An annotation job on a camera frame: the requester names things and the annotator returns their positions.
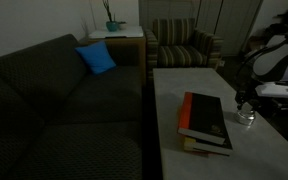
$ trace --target sofa armrest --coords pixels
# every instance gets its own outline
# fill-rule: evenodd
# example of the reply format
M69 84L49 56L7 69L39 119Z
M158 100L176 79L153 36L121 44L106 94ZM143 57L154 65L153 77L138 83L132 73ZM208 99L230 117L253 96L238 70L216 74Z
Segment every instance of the sofa armrest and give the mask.
M221 60L223 39L214 34L194 30L193 46L206 57L206 66L217 69Z
M153 31L145 29L146 37L146 78L147 83L153 83L153 68L157 67L158 41Z

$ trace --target book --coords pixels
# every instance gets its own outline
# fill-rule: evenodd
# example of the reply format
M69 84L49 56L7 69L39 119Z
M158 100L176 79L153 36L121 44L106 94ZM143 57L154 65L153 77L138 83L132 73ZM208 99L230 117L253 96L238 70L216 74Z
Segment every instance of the book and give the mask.
M228 133L220 98L185 92L178 133L222 145Z
M190 152L190 153L192 153L192 154L196 154L196 155L200 155L200 156L209 156L209 155L212 155L212 154L215 154L215 155L223 155L223 156L230 156L230 155L227 155L227 154L210 152L210 151L203 151L203 150L199 150L199 149L191 148L191 147L184 147L184 150L185 150L186 152Z
M222 145L219 145L186 136L184 137L184 150L196 152L204 151L229 156L233 152L233 147L229 137L225 139Z

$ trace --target armchair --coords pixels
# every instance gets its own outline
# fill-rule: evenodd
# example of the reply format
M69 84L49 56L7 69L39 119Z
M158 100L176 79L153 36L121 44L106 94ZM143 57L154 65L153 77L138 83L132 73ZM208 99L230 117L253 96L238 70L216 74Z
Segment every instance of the armchair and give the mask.
M153 82L153 68L211 67L221 60L223 39L194 27L195 19L155 19L145 29L146 77Z

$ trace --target sofa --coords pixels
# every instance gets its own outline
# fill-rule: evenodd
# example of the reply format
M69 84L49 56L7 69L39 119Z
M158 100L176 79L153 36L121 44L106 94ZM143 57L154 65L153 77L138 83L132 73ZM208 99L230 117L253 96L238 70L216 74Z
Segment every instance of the sofa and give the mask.
M142 179L137 47L93 74L72 34L0 57L0 179Z

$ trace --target coffee table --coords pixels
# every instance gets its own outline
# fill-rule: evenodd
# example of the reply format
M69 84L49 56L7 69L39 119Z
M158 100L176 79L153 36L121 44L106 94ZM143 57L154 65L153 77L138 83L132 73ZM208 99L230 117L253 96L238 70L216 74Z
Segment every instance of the coffee table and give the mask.
M288 142L258 113L252 126L236 122L235 91L215 70L163 68L153 73L163 179L288 180ZM221 98L234 148L230 156L183 150L177 125L185 91Z

